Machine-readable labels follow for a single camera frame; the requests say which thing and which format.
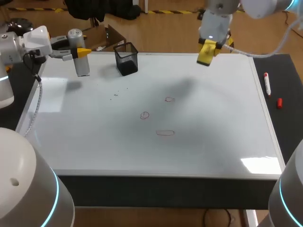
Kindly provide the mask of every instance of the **black mat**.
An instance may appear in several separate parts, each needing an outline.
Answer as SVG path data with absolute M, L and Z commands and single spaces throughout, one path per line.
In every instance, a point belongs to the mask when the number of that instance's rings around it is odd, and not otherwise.
M 302 82 L 288 54 L 254 59 L 254 62 L 281 152 L 287 163 L 303 139 Z M 267 97 L 265 90 L 263 78 L 265 72 L 269 74 L 270 98 Z M 283 99 L 283 108 L 280 110 L 276 107 L 278 98 Z

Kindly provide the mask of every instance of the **red circle drawing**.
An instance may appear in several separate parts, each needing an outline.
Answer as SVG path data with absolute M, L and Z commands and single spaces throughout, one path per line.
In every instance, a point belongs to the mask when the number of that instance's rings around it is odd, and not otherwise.
M 165 102 L 174 102 L 175 99 L 172 97 L 166 97 Z
M 156 130 L 158 136 L 172 136 L 175 135 L 175 132 L 172 130 Z
M 147 119 L 148 117 L 150 116 L 150 114 L 148 113 L 148 112 L 143 112 L 142 114 L 141 114 L 141 119 L 142 120 L 145 120 L 145 119 Z

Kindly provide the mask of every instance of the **white table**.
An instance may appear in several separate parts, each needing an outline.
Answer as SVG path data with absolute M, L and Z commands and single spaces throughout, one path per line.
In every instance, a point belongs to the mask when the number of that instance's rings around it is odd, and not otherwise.
M 285 164 L 253 60 L 196 58 L 140 53 L 139 71 L 122 77 L 113 53 L 92 53 L 82 78 L 72 61 L 48 59 L 28 139 L 58 175 L 276 180 Z

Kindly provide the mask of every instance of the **blue light ring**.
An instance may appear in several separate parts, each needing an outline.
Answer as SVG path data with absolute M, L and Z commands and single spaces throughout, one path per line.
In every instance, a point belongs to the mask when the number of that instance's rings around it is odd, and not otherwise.
M 294 0 L 292 0 L 292 2 L 290 3 L 290 5 L 285 9 L 285 11 L 287 11 L 294 3 Z
M 55 176 L 55 179 L 56 179 L 56 186 L 57 186 L 56 198 L 55 198 L 55 202 L 53 203 L 53 208 L 52 208 L 51 212 L 49 213 L 49 215 L 47 216 L 46 220 L 44 221 L 44 223 L 42 224 L 41 227 L 45 227 L 46 224 L 51 219 L 51 217 L 53 215 L 53 212 L 55 211 L 55 208 L 57 206 L 57 202 L 58 202 L 58 198 L 59 198 L 59 181 L 58 181 L 57 175 L 55 174 L 55 172 L 53 171 L 53 169 L 51 169 L 51 170 L 52 170 L 52 172 L 53 172 L 53 174 Z
M 283 195 L 282 195 L 282 189 L 281 189 L 281 180 L 280 180 L 280 196 L 281 196 L 281 200 L 282 200 L 282 203 L 285 207 L 285 210 L 287 211 L 287 213 L 289 214 L 289 216 L 292 218 L 292 220 L 299 226 L 299 227 L 303 227 L 303 225 L 301 225 L 297 219 L 295 219 L 295 217 L 292 215 L 292 213 L 290 212 L 290 210 L 288 209 L 288 207 L 286 206 L 286 203 L 283 199 Z

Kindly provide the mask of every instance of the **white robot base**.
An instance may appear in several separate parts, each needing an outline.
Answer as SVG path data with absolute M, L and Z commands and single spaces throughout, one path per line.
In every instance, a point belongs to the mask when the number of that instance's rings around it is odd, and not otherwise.
M 73 226 L 70 193 L 32 145 L 0 128 L 0 151 L 0 226 Z

